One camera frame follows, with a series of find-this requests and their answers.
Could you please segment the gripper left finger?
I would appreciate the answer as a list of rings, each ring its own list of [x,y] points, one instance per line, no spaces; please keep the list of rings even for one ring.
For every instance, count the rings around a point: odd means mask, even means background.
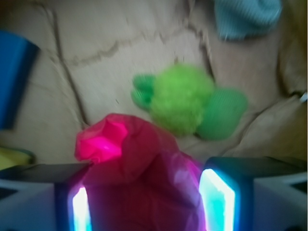
[[[0,172],[2,231],[91,231],[88,164],[17,165]]]

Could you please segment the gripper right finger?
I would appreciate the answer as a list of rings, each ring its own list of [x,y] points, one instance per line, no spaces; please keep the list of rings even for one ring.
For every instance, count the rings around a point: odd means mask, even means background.
[[[199,193],[207,231],[305,231],[308,166],[293,157],[211,157]]]

